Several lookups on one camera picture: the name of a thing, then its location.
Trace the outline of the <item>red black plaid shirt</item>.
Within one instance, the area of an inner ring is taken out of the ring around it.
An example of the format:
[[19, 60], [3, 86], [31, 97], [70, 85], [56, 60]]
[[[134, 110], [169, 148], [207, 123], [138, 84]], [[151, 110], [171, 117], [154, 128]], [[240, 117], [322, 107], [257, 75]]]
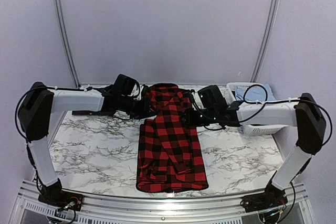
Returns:
[[137, 190], [179, 193], [208, 188], [197, 129], [180, 121], [192, 108], [190, 95], [172, 83], [147, 89], [145, 97], [156, 116], [140, 125]]

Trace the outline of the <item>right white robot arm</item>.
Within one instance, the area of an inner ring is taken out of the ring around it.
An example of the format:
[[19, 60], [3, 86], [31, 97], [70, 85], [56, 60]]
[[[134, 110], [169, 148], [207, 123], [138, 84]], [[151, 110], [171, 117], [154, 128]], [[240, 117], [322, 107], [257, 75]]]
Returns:
[[297, 98], [270, 101], [268, 95], [261, 100], [233, 100], [228, 103], [217, 86], [205, 87], [198, 92], [202, 107], [192, 101], [192, 108], [180, 117], [186, 126], [208, 126], [217, 123], [221, 126], [242, 127], [292, 126], [296, 127], [298, 138], [290, 154], [260, 195], [260, 203], [271, 207], [281, 196], [281, 192], [302, 173], [331, 137], [325, 136], [326, 128], [333, 128], [331, 116], [325, 108], [317, 104], [310, 93]]

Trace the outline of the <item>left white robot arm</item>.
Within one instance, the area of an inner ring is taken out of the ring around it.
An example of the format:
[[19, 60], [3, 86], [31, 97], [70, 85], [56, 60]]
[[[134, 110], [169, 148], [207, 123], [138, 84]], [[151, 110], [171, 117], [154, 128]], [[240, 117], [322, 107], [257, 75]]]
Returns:
[[146, 97], [147, 89], [133, 78], [119, 74], [113, 84], [105, 87], [75, 89], [35, 82], [22, 95], [15, 109], [15, 124], [26, 142], [28, 159], [35, 170], [38, 190], [43, 198], [56, 206], [63, 205], [67, 199], [49, 151], [52, 116], [68, 111], [106, 115], [121, 111], [131, 119], [148, 118], [155, 112]]

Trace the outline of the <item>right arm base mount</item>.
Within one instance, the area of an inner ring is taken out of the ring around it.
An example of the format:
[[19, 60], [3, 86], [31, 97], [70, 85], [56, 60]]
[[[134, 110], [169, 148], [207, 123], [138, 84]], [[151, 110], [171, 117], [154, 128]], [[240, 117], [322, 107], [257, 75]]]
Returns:
[[284, 206], [288, 203], [283, 191], [280, 193], [265, 191], [263, 193], [246, 195], [241, 199], [240, 205], [246, 212], [260, 211], [273, 207]]

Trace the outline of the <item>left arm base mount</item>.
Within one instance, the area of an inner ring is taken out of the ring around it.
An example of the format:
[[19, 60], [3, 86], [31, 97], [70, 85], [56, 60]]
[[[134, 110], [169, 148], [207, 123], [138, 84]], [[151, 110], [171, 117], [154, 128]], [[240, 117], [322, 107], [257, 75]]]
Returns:
[[57, 190], [39, 195], [38, 200], [57, 207], [59, 210], [80, 211], [83, 203], [83, 195], [69, 191]]

